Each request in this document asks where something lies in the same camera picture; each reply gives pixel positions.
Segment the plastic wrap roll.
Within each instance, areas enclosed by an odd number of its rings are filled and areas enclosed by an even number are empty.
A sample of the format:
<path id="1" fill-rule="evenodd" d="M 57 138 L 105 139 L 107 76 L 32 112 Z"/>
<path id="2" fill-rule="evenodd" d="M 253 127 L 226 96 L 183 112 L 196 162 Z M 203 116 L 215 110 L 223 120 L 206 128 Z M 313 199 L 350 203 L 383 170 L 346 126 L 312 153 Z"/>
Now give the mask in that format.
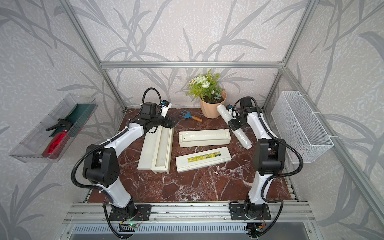
<path id="1" fill-rule="evenodd" d="M 218 105 L 217 111 L 220 114 L 220 116 L 224 119 L 224 121 L 228 124 L 229 128 L 237 137 L 241 145 L 246 150 L 249 150 L 253 145 L 250 139 L 246 136 L 244 131 L 241 129 L 241 124 L 239 123 L 239 121 L 237 121 L 232 116 L 233 110 L 232 109 L 227 110 L 224 105 Z"/>

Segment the cream dispenser base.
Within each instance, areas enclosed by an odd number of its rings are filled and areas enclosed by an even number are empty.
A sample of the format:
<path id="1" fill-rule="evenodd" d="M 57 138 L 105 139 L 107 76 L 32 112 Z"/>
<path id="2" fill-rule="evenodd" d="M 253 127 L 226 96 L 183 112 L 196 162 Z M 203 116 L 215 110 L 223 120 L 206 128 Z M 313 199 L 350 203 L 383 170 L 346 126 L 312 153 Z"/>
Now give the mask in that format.
<path id="1" fill-rule="evenodd" d="M 174 129 L 159 126 L 146 133 L 138 170 L 170 173 Z"/>

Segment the cream dispenser lid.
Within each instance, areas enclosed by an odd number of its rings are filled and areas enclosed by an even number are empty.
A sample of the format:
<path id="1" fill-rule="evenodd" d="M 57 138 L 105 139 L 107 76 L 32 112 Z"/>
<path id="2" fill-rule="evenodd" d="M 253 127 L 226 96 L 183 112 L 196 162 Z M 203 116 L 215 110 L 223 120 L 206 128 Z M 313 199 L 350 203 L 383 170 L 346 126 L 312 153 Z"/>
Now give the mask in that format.
<path id="1" fill-rule="evenodd" d="M 176 157 L 177 172 L 187 172 L 232 160 L 227 147 Z"/>

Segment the cream wrap dispenser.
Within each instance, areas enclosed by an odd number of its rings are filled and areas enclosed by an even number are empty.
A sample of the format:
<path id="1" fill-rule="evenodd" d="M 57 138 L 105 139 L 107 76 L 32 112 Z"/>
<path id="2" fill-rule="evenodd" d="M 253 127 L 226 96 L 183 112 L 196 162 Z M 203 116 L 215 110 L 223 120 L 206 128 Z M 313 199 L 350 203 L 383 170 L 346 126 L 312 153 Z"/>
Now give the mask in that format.
<path id="1" fill-rule="evenodd" d="M 181 148 L 228 145 L 230 141 L 228 129 L 179 132 Z"/>

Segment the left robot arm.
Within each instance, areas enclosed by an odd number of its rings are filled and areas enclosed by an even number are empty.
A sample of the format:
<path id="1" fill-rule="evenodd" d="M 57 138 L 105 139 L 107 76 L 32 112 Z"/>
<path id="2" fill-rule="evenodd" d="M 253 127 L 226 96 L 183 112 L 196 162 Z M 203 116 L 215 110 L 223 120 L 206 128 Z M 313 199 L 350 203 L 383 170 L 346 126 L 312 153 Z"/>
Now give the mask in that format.
<path id="1" fill-rule="evenodd" d="M 159 104 L 142 104 L 139 114 L 111 139 L 100 145 L 90 145 L 83 157 L 83 177 L 92 184 L 88 186 L 104 193 L 110 204 L 126 213 L 135 210 L 131 195 L 120 181 L 119 155 L 135 140 L 153 127 L 172 129 L 173 121 L 167 116 L 172 104 L 163 100 Z"/>

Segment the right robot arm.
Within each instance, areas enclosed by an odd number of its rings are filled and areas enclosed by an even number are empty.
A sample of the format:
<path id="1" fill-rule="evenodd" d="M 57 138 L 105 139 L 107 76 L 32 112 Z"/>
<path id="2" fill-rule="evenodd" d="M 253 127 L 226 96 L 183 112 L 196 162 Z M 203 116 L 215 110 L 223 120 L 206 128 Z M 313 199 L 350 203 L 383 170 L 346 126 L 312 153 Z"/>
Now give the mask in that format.
<path id="1" fill-rule="evenodd" d="M 244 203 L 245 209 L 250 210 L 266 203 L 265 197 L 272 182 L 268 178 L 283 170 L 286 147 L 278 142 L 279 138 L 266 123 L 254 98 L 239 99 L 229 111 L 233 118 L 229 121 L 230 129 L 237 131 L 249 125 L 257 139 L 253 156 L 255 179 Z"/>

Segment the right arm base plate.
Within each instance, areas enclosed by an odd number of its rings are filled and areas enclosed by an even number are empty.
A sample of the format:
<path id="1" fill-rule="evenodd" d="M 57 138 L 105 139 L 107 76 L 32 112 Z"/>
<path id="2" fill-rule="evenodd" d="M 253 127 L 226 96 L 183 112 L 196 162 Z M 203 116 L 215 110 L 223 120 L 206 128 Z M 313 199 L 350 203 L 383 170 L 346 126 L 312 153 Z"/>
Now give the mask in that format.
<path id="1" fill-rule="evenodd" d="M 238 202 L 229 203 L 231 220 L 233 221 L 253 221 L 253 220 L 271 220 L 271 213 L 267 204 L 240 204 Z"/>

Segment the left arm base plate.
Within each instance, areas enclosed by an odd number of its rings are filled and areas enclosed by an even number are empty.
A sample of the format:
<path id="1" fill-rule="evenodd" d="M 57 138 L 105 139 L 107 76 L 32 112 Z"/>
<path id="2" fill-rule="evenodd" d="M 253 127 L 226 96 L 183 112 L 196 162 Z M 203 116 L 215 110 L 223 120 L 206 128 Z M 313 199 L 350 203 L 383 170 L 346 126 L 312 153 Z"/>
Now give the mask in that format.
<path id="1" fill-rule="evenodd" d="M 109 215 L 110 221 L 148 221 L 151 215 L 152 205 L 135 204 L 126 208 L 117 208 L 112 206 Z"/>

